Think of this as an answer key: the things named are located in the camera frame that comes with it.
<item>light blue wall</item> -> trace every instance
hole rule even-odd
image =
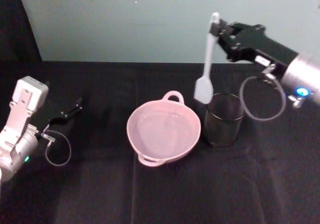
[[[212,12],[320,56],[320,0],[22,1],[44,60],[203,62]]]

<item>black tablecloth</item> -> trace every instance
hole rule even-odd
[[[56,127],[72,145],[62,168],[44,158],[45,141],[2,185],[6,223],[319,223],[320,111],[306,101],[287,106],[278,119],[243,120],[235,144],[212,148],[200,138],[185,158],[157,168],[141,165],[126,134],[132,111],[170,90],[203,121],[205,107],[193,99],[200,64],[1,63],[0,124],[4,126],[16,81],[30,75],[49,80],[45,105],[32,124],[66,110],[84,96],[84,110]],[[261,69],[213,65],[214,91],[238,94],[241,82]],[[261,115],[279,108],[273,91],[249,84],[248,105]]]

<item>spatula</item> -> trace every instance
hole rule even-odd
[[[210,103],[214,95],[214,88],[210,80],[210,69],[212,64],[212,53],[218,38],[210,33],[212,23],[220,24],[220,16],[218,13],[213,13],[209,23],[209,32],[206,38],[205,61],[203,67],[203,75],[196,81],[194,89],[194,98],[203,104]]]

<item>bowl handle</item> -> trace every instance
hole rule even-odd
[[[138,154],[138,159],[141,162],[141,164],[149,166],[149,167],[156,167],[163,165],[165,163],[164,160],[159,160],[151,157],[145,157],[142,154]]]
[[[178,91],[175,91],[175,90],[172,90],[172,91],[169,91],[168,93],[166,93],[162,99],[168,100],[171,96],[177,96],[179,99],[179,103],[185,104],[185,101],[183,99],[184,97],[182,96],[182,94]]]

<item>blue light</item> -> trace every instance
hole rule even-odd
[[[301,96],[307,96],[309,94],[309,91],[306,88],[298,88],[296,90],[296,93]]]

